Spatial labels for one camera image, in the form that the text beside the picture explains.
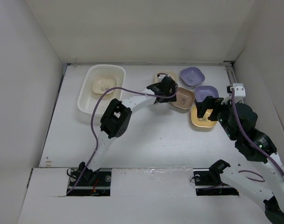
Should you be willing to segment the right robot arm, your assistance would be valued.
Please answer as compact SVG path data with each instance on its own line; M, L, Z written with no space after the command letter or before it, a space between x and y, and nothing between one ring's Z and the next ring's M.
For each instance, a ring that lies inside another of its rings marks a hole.
M256 129L257 114L234 96L228 101L207 96L196 103L196 108L198 118L204 117L207 110L212 111L208 120L221 124L238 152L260 172L268 188L243 176L224 160L211 165L205 176L195 173L196 185L209 189L229 185L258 205L271 223L284 224L284 166L269 136Z

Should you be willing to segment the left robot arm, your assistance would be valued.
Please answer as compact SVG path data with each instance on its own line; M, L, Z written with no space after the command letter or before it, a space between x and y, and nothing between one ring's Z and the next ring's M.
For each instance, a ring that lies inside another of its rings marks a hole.
M97 172L101 168L111 144L125 133L131 116L138 110L150 105L175 102L177 88L178 84L169 76L163 77L158 83L147 86L143 92L120 87L120 90L133 93L134 96L125 100L114 98L110 101L100 119L99 134L96 134L93 128L96 113L96 109L94 109L91 118L91 129L96 140L96 147L88 162L80 163L77 181L82 181L86 185L94 184Z

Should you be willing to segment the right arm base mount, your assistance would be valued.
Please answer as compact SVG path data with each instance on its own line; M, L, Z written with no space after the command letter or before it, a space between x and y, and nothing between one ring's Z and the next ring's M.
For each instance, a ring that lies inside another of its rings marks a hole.
M218 160L209 168L194 168L190 182L195 184L197 196L238 196L238 190L223 183L220 174L229 163Z

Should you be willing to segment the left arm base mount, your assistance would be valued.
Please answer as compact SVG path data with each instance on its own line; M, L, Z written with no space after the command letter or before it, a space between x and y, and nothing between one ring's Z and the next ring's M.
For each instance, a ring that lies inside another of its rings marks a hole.
M67 196L110 196L112 170L98 169L92 171L85 169L80 177L81 171L85 168L85 162L81 162L77 169L67 169L69 177Z

